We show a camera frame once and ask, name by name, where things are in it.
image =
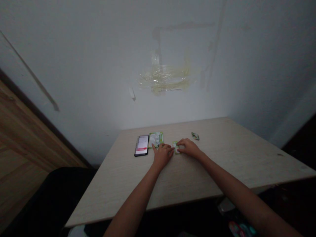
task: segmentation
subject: hand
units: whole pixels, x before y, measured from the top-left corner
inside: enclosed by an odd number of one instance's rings
[[[200,148],[198,148],[198,146],[188,138],[181,139],[180,141],[178,141],[177,145],[184,145],[185,146],[184,149],[180,149],[180,148],[178,149],[178,151],[180,153],[187,154],[187,155],[192,156],[196,159],[201,157],[201,155],[203,154],[203,152],[200,150]]]
[[[152,166],[161,172],[171,159],[174,147],[171,147],[168,144],[160,143],[157,150],[153,144],[151,144],[151,146],[155,153],[154,163]]]

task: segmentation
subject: wooden door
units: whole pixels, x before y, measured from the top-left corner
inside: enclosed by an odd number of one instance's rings
[[[0,233],[65,166],[87,167],[0,81]]]

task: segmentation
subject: finger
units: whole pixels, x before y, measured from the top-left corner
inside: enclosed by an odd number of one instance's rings
[[[156,149],[155,145],[152,143],[151,146],[152,146],[152,149],[154,150],[154,152],[156,153],[157,149]]]
[[[174,147],[168,147],[168,148],[167,148],[167,152],[170,152],[170,151],[172,151],[172,150],[174,150]]]
[[[167,149],[168,147],[171,147],[169,144],[164,145],[164,149]]]
[[[158,147],[162,148],[164,145],[165,145],[164,143],[160,143]]]
[[[174,153],[174,150],[172,150],[170,153],[169,153],[169,158],[171,158],[172,157],[172,155],[173,155],[173,153]]]
[[[184,152],[185,149],[180,149],[180,148],[179,148],[179,149],[177,149],[177,151],[180,152],[180,153],[185,153],[185,152]]]
[[[185,145],[186,141],[181,139],[180,141],[177,142],[177,145]]]

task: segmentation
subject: table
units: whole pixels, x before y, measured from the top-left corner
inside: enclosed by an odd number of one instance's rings
[[[193,140],[218,165],[249,188],[316,176],[316,171],[229,118],[214,118],[122,131],[69,218],[66,226],[112,218],[149,170],[154,152],[134,157],[137,137],[163,131],[164,142]],[[173,155],[161,172],[147,210],[222,192],[203,167],[185,154]]]

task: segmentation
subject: forearm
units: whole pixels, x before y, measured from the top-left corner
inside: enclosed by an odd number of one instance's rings
[[[247,186],[204,153],[197,159],[222,192],[236,205],[259,234],[262,236],[301,236]]]
[[[146,210],[159,170],[151,167],[119,209],[104,236],[134,236]]]

